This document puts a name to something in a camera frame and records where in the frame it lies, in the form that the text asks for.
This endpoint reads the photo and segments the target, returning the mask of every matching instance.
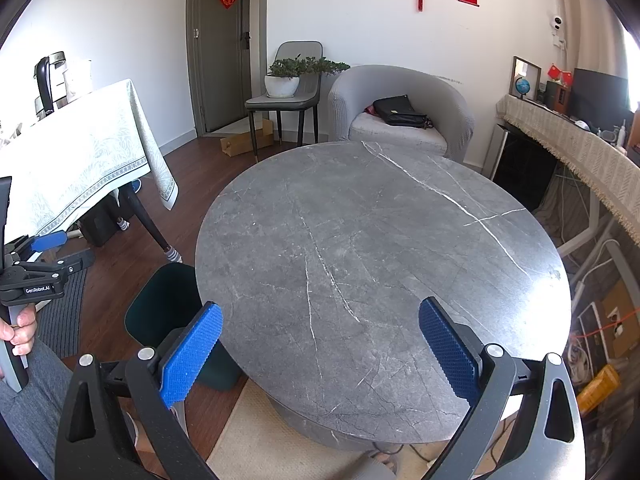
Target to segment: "human hand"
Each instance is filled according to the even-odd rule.
[[[18,314],[17,325],[18,328],[12,328],[0,320],[0,339],[14,345],[14,355],[27,355],[33,348],[33,339],[38,327],[34,303],[28,304]],[[0,370],[0,378],[3,377],[4,373]]]

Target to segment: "round table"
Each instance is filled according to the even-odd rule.
[[[343,449],[447,440],[467,412],[418,327],[424,298],[522,358],[562,353],[570,325],[536,219],[403,146],[316,144],[249,168],[204,219],[196,276],[242,370],[292,426]]]

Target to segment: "yellow container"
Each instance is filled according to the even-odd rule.
[[[606,365],[578,394],[580,416],[585,416],[620,386],[620,376],[611,365]]]

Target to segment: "globe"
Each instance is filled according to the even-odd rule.
[[[516,81],[516,90],[518,91],[518,93],[525,95],[528,94],[531,90],[531,85],[529,81],[521,77]]]

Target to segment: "white flower pot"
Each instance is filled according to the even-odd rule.
[[[264,85],[269,97],[293,97],[300,84],[299,77],[264,76]]]

